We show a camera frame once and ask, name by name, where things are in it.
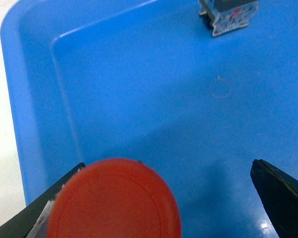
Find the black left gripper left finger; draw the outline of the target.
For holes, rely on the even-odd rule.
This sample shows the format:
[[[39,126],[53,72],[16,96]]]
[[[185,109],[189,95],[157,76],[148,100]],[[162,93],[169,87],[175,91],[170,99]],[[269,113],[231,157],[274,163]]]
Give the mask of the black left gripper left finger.
[[[0,238],[25,238],[34,227],[47,202],[54,199],[56,194],[61,191],[62,186],[84,167],[84,163],[77,164],[30,205],[1,225]]]

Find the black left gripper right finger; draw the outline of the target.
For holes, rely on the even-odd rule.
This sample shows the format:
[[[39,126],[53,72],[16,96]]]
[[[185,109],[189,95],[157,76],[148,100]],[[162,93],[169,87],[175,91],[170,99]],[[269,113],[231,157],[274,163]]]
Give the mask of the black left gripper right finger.
[[[298,238],[298,180],[264,160],[254,160],[250,177],[279,237]]]

